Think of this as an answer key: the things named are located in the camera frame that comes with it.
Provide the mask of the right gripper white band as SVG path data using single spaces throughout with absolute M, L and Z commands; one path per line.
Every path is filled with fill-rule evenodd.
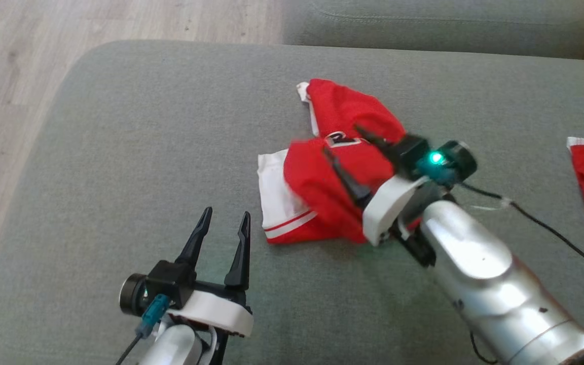
M 387 141 L 361 126 L 356 126 L 355 129 L 389 162 L 399 162 L 397 143 Z M 338 157 L 331 152 L 331 148 L 323 147 L 322 152 L 348 197 L 357 208 L 364 208 L 363 234 L 368 242 L 378 246 L 393 238 L 405 247 L 420 266 L 433 266 L 435 251 L 417 233 L 417 227 L 424 210 L 436 201 L 436 184 L 426 176 L 416 181 L 393 176 L 373 195 L 369 187 L 360 184 L 355 176 L 348 173 Z

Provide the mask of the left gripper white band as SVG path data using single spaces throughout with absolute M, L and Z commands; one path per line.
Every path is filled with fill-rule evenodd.
M 175 259 L 176 264 L 197 265 L 203 240 L 208 233 L 213 208 L 207 206 L 185 247 Z M 244 215 L 237 232 L 239 244 L 224 285 L 202 282 L 194 289 L 188 300 L 177 309 L 175 305 L 167 310 L 167 317 L 174 323 L 188 321 L 202 328 L 214 328 L 230 336 L 249 338 L 253 330 L 253 314 L 246 304 L 246 292 L 250 282 L 251 215 Z

